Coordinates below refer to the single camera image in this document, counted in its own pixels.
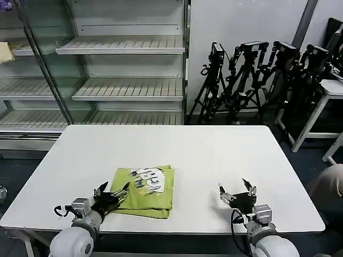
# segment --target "white shelf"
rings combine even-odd
[[[62,132],[67,125],[59,110],[10,111],[0,120],[0,132]]]
[[[183,125],[181,112],[97,111],[92,125]]]
[[[183,54],[183,36],[79,36],[57,48],[59,55]]]
[[[180,78],[90,78],[74,101],[182,101]]]
[[[61,40],[40,39],[38,45],[43,55],[56,53],[56,48],[61,45]],[[26,39],[11,40],[9,43],[14,56],[34,56],[32,48]]]
[[[58,89],[63,97],[71,96],[78,78],[57,78]],[[45,78],[0,79],[0,100],[54,101],[55,98]]]

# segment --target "person's leg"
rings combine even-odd
[[[343,196],[343,164],[325,169],[309,184],[309,194],[317,208],[328,206]]]

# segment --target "graphic print on shirt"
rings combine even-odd
[[[131,176],[136,177],[135,187],[143,195],[163,193],[165,191],[165,175],[161,169],[132,169]]]

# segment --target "white table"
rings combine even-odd
[[[318,232],[325,225],[271,131],[265,126],[69,126],[0,220],[8,229],[59,231],[56,205],[91,197],[119,167],[170,164],[176,170],[169,219],[110,214],[101,232],[230,233],[231,210],[218,183],[245,192],[257,186],[257,204],[273,210],[277,231]],[[237,233],[245,233],[241,225]]]
[[[324,95],[322,96],[321,100],[318,102],[316,108],[314,109],[311,117],[307,121],[305,127],[301,131],[300,135],[297,139],[293,139],[292,136],[289,135],[289,139],[293,144],[292,152],[296,153],[301,145],[304,143],[306,138],[337,138],[340,133],[326,133],[326,132],[310,132],[313,125],[317,121],[319,115],[324,110],[327,102],[330,99],[343,99],[343,82],[341,80],[323,80],[322,88],[324,89]],[[276,123],[278,123],[282,129],[285,129],[284,124],[281,121],[282,118],[282,111],[279,113]]]

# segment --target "folded green shirt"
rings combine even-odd
[[[151,218],[168,218],[173,208],[174,169],[161,166],[148,169],[119,168],[111,191],[130,182],[128,197],[115,213]]]

